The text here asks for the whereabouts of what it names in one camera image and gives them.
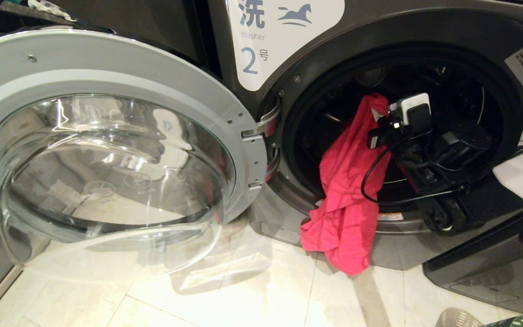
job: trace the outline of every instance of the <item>number 2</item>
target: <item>number 2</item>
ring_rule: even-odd
[[[251,48],[243,48],[243,49],[241,49],[241,52],[246,52],[246,51],[249,52],[252,55],[252,59],[249,62],[249,65],[247,65],[247,67],[245,67],[243,69],[243,72],[244,73],[250,73],[250,74],[256,74],[257,75],[257,72],[255,70],[251,70],[251,67],[256,62],[256,53]]]

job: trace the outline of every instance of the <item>chinese character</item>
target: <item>chinese character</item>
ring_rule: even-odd
[[[268,58],[267,50],[260,49],[260,57],[262,57],[264,61],[267,61],[267,58]]]
[[[239,8],[244,12],[243,16],[241,16],[241,25],[247,24],[247,26],[251,26],[253,19],[255,19],[257,27],[263,29],[266,25],[265,21],[262,20],[264,11],[257,8],[262,5],[263,0],[245,0],[245,6],[239,4]]]

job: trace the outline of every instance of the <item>door hinge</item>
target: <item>door hinge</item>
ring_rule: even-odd
[[[276,126],[280,120],[280,112],[282,111],[282,102],[280,99],[276,100],[276,105],[270,112],[264,114],[257,123],[257,128],[241,132],[242,137],[249,137],[254,135],[264,134],[265,137],[270,137],[276,131]]]

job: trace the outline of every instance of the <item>washer door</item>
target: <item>washer door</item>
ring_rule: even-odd
[[[0,240],[53,277],[170,273],[214,246],[266,172],[257,124],[218,81],[134,40],[0,38]]]

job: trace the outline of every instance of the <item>horse logo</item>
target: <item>horse logo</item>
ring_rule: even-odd
[[[298,10],[297,12],[288,10],[288,8],[285,8],[285,7],[278,7],[278,9],[288,11],[288,12],[286,12],[286,15],[284,15],[284,17],[278,18],[278,20],[288,20],[288,21],[284,21],[282,23],[282,25],[298,25],[298,26],[306,27],[306,25],[304,25],[304,23],[301,23],[301,21],[305,21],[306,23],[312,24],[312,22],[306,16],[307,13],[312,12],[310,4],[303,5],[300,8],[300,10]]]

